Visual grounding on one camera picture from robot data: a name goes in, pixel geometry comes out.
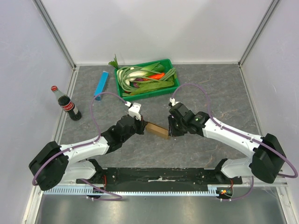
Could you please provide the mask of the brown cardboard box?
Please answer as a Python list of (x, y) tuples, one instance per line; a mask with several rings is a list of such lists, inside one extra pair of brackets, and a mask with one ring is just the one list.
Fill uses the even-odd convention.
[(166, 140), (169, 139), (169, 130), (161, 126), (148, 122), (145, 129), (147, 132), (152, 133), (158, 137)]

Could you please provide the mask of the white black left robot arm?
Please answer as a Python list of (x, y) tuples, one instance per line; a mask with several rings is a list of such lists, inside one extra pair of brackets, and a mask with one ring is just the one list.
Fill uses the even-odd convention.
[(125, 115), (93, 139), (69, 145), (59, 145), (56, 141), (47, 143), (28, 166), (34, 176), (32, 184), (46, 191), (71, 179), (99, 183), (103, 173), (90, 158), (116, 151), (134, 134), (143, 135), (146, 125), (143, 118)]

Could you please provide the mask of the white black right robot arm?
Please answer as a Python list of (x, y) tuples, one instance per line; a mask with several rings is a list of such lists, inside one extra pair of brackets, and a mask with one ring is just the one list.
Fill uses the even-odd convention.
[(214, 171), (218, 183), (238, 176), (254, 176), (265, 183), (274, 183), (284, 164), (285, 155), (277, 137), (254, 135), (211, 119), (205, 112), (194, 114), (181, 102), (170, 99), (169, 135), (197, 134), (224, 143), (245, 155), (241, 159), (223, 159)]

